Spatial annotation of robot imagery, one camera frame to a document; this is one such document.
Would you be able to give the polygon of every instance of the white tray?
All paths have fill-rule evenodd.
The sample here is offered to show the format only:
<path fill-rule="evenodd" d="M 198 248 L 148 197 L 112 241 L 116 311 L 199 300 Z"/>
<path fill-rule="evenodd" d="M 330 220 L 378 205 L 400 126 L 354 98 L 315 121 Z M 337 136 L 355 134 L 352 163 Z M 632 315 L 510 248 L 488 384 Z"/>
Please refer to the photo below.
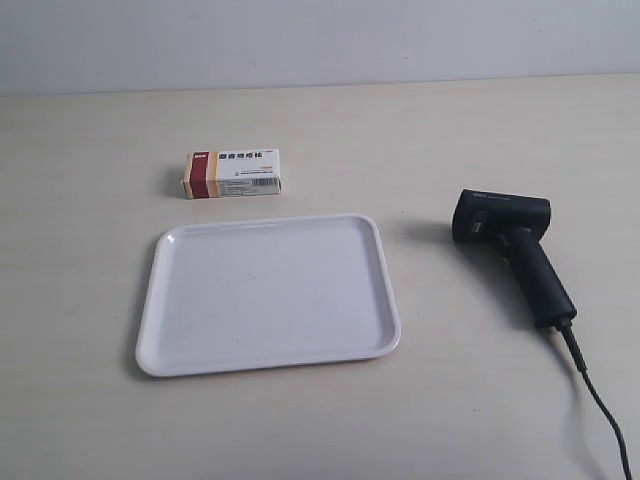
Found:
<path fill-rule="evenodd" d="M 162 236 L 136 359 L 165 377 L 374 358 L 399 339 L 375 224 L 280 218 Z"/>

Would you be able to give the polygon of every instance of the white table surface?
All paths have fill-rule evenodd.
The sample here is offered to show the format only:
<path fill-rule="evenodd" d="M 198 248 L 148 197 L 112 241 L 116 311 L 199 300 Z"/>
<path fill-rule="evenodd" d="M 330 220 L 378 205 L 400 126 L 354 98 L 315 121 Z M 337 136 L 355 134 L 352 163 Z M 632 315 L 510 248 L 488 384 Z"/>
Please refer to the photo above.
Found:
<path fill-rule="evenodd" d="M 188 151 L 266 146 L 282 195 L 183 198 Z M 622 478 L 557 335 L 503 264 L 452 245 L 463 187 L 551 200 L 543 244 L 640 474 L 639 159 L 640 75 L 0 98 L 0 478 Z M 380 228 L 394 353 L 139 372 L 162 232 L 333 212 Z"/>

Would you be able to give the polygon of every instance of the white wall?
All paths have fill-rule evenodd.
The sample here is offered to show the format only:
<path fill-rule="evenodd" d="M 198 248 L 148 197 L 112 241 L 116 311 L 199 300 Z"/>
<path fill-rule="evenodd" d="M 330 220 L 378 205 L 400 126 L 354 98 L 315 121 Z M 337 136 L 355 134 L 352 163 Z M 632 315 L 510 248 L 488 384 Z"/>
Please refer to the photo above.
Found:
<path fill-rule="evenodd" d="M 636 0 L 0 0 L 0 94 L 632 71 Z"/>

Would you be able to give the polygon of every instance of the tray rim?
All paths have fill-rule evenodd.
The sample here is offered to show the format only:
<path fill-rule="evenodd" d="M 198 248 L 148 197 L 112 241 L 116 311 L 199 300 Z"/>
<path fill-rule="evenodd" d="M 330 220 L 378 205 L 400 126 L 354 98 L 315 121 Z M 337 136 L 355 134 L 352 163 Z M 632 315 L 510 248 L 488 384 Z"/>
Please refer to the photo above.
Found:
<path fill-rule="evenodd" d="M 158 264 L 159 257 L 164 248 L 168 248 L 168 243 L 166 240 L 171 236 L 179 235 L 186 229 L 193 228 L 225 228 L 225 227 L 240 227 L 240 226 L 255 226 L 255 225 L 263 225 L 269 223 L 296 223 L 296 222 L 304 222 L 304 221 L 323 221 L 323 220 L 332 220 L 339 218 L 352 218 L 363 221 L 368 228 L 371 229 L 373 234 L 374 242 L 376 245 L 377 252 L 377 262 L 380 264 L 380 271 L 382 274 L 382 280 L 384 283 L 385 294 L 387 298 L 387 302 L 390 307 L 390 317 L 391 317 L 391 325 L 393 327 L 393 335 L 391 336 L 388 343 L 375 348 L 367 348 L 364 350 L 357 350 L 353 352 L 340 352 L 334 354 L 328 353 L 315 353 L 313 355 L 301 356 L 300 360 L 292 359 L 291 357 L 278 359 L 273 357 L 270 361 L 265 360 L 243 360 L 243 361 L 230 361 L 230 362 L 216 362 L 216 366 L 205 366 L 204 368 L 190 368 L 187 366 L 182 366 L 179 368 L 173 369 L 162 369 L 157 368 L 153 362 L 149 361 L 149 359 L 145 358 L 145 332 L 148 329 L 148 325 L 153 319 L 149 318 L 149 304 L 153 298 L 153 290 L 155 288 L 155 284 L 157 282 L 158 276 Z M 375 222 L 367 215 L 362 213 L 335 213 L 335 214 L 323 214 L 323 215 L 300 215 L 300 216 L 290 216 L 290 217 L 276 217 L 276 218 L 267 218 L 267 219 L 255 219 L 255 220 L 234 220 L 227 222 L 215 222 L 215 223 L 195 223 L 195 224 L 185 224 L 174 227 L 164 234 L 162 234 L 157 242 L 153 256 L 153 263 L 151 266 L 151 273 L 149 275 L 149 283 L 146 291 L 146 298 L 144 302 L 144 308 L 142 312 L 142 319 L 140 322 L 140 329 L 138 332 L 138 338 L 136 341 L 135 348 L 135 359 L 143 372 L 153 377 L 177 377 L 177 376 L 187 376 L 187 375 L 205 375 L 205 374 L 213 374 L 213 373 L 224 373 L 224 372 L 234 372 L 234 371 L 243 371 L 243 370 L 259 370 L 259 369 L 270 369 L 270 368 L 281 368 L 281 367 L 290 367 L 290 366 L 302 366 L 302 365 L 311 365 L 311 364 L 323 364 L 323 363 L 339 363 L 339 362 L 349 362 L 349 361 L 358 361 L 358 360 L 369 360 L 374 358 L 379 358 L 389 353 L 393 352 L 398 343 L 400 342 L 401 337 L 401 326 L 400 326 L 400 317 L 398 314 L 398 308 L 395 301 L 395 296 L 393 294 L 393 288 L 391 286 L 391 278 L 389 275 L 389 270 L 387 268 L 387 262 L 384 255 L 384 251 L 382 249 L 382 240 L 380 237 L 380 232 L 378 230 Z"/>

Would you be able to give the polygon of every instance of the barcode scanner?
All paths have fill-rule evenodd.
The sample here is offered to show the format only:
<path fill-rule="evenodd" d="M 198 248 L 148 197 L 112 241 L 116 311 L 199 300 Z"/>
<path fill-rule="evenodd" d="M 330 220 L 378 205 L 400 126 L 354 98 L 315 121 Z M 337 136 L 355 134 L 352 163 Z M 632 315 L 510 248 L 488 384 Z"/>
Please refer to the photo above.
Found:
<path fill-rule="evenodd" d="M 547 199 L 463 190 L 453 214 L 452 234 L 456 242 L 485 243 L 496 248 L 509 263 L 531 307 L 535 326 L 555 327 L 562 333 L 576 368 L 613 427 L 625 478 L 631 479 L 620 427 L 591 384 L 571 331 L 571 321 L 578 312 L 540 245 L 550 221 L 551 204 Z"/>

